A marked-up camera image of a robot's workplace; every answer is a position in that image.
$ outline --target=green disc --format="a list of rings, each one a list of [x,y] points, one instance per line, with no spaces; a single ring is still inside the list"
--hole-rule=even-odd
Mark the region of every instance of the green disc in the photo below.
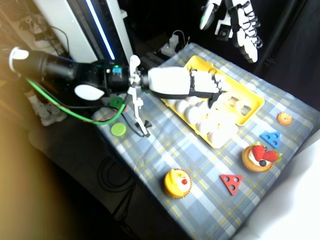
[[[116,137],[120,137],[125,134],[126,130],[126,125],[124,125],[122,122],[115,123],[111,127],[111,133]]]
[[[121,97],[116,96],[110,100],[110,106],[119,109],[124,102],[125,101]]]

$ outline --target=yellow frosting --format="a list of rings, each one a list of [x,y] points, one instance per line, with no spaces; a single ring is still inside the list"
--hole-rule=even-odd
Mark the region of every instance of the yellow frosting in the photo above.
[[[171,169],[164,178],[164,186],[174,197],[184,197],[190,190],[191,180],[185,171]]]

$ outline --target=blue led light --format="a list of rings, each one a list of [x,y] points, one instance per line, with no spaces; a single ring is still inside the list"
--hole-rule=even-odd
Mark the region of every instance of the blue led light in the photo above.
[[[106,37],[106,35],[105,35],[105,32],[104,32],[104,30],[102,29],[101,23],[100,23],[100,21],[99,21],[99,18],[98,18],[98,16],[97,16],[97,13],[96,13],[96,11],[95,11],[94,6],[92,5],[92,2],[91,2],[90,0],[85,0],[85,1],[86,1],[86,4],[87,4],[88,7],[89,7],[89,10],[90,10],[91,15],[92,15],[92,17],[93,17],[93,19],[94,19],[94,22],[95,22],[96,26],[98,27],[99,33],[100,33],[100,35],[101,35],[101,37],[102,37],[102,40],[103,40],[103,42],[104,42],[104,44],[105,44],[105,46],[106,46],[106,49],[107,49],[108,52],[109,52],[109,55],[110,55],[111,59],[112,59],[112,60],[115,60],[115,55],[114,55],[114,53],[113,53],[112,50],[111,50],[111,47],[110,47],[110,45],[109,45],[109,42],[108,42],[107,37]]]

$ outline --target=blue checkered tablecloth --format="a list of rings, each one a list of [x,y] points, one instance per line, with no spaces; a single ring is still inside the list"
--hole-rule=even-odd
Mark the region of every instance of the blue checkered tablecloth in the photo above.
[[[265,99],[264,106],[244,126],[240,126],[237,135],[222,148],[211,148],[160,99],[146,93],[139,93],[144,101],[140,115],[153,125],[149,138],[140,138],[129,128],[121,137],[111,135],[110,125],[99,126],[99,129],[192,238],[223,240],[230,238],[246,220],[311,130],[318,126],[320,112],[193,43],[166,61],[162,67],[184,66],[193,55],[210,61]],[[293,124],[280,125],[276,121],[280,112],[292,115]],[[94,118],[102,120],[109,114],[109,109],[102,108],[95,113]],[[132,105],[128,105],[125,114],[133,125]],[[125,123],[122,117],[118,122]],[[283,153],[282,161],[276,162],[268,172],[250,172],[242,164],[242,151],[257,141],[264,143],[259,136],[272,132],[281,133],[278,151]],[[163,178],[171,168],[182,168],[192,177],[190,194],[182,199],[172,199],[163,191]],[[234,196],[230,195],[221,181],[221,174],[243,176]]]

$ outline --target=white cable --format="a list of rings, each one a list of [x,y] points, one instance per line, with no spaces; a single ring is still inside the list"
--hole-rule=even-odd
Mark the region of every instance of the white cable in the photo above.
[[[184,41],[184,46],[186,46],[187,44],[186,44],[186,38],[185,38],[185,34],[184,34],[184,32],[183,32],[183,31],[181,31],[181,30],[175,30],[175,31],[173,31],[172,35],[173,35],[173,34],[175,34],[176,32],[180,32],[180,33],[182,33],[183,41]]]

